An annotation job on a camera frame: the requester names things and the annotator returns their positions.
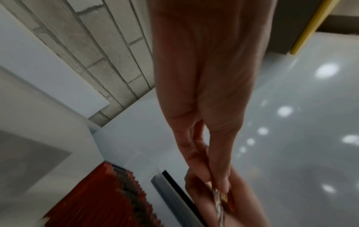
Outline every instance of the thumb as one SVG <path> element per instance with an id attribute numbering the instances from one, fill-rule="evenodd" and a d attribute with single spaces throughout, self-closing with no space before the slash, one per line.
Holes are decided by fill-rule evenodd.
<path id="1" fill-rule="evenodd" d="M 209 169 L 215 186 L 223 193 L 229 191 L 228 176 L 230 173 L 233 143 L 240 128 L 223 131 L 210 131 Z"/>

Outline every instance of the person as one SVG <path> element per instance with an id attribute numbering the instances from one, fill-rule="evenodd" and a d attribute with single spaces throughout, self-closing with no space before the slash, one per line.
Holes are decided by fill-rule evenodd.
<path id="1" fill-rule="evenodd" d="M 190 169 L 225 193 L 233 143 L 275 5 L 276 0 L 148 0 L 159 104 Z"/>
<path id="2" fill-rule="evenodd" d="M 231 190 L 228 200 L 234 204 L 233 212 L 224 213 L 226 227 L 269 227 L 261 205 L 248 184 L 231 168 L 228 178 Z M 218 227 L 217 212 L 211 190 L 191 169 L 185 176 L 185 188 L 208 227 Z"/>

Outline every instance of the hand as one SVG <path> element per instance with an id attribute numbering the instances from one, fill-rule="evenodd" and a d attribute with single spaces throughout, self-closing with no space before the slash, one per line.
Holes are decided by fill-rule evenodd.
<path id="1" fill-rule="evenodd" d="M 231 152 L 266 50 L 275 0 L 148 0 L 156 90 L 188 166 L 229 190 Z M 208 159 L 203 129 L 210 132 Z"/>
<path id="2" fill-rule="evenodd" d="M 208 227 L 219 227 L 213 201 L 213 193 L 190 169 L 185 177 L 186 190 Z M 234 204 L 234 212 L 225 212 L 226 227 L 269 227 L 270 224 L 251 188 L 234 168 L 229 175 L 231 190 L 228 200 Z"/>

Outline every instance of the gray floor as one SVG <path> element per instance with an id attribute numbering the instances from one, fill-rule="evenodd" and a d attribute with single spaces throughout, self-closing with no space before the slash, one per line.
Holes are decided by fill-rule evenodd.
<path id="1" fill-rule="evenodd" d="M 232 160 L 273 226 L 359 225 L 358 74 L 357 36 L 316 33 L 296 56 L 265 57 Z M 154 91 L 94 137 L 105 159 L 142 179 L 166 169 L 184 188 Z"/>

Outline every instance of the yellow strip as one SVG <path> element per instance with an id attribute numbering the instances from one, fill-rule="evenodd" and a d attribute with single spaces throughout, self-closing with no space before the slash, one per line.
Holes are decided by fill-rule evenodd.
<path id="1" fill-rule="evenodd" d="M 306 43 L 306 41 L 308 41 L 308 39 L 313 35 L 313 33 L 317 30 L 319 25 L 324 21 L 329 13 L 335 8 L 339 1 L 340 0 L 324 0 L 321 3 L 302 34 L 295 42 L 293 48 L 290 51 L 290 54 L 294 55 L 298 52 L 298 50 L 303 46 L 303 44 Z"/>

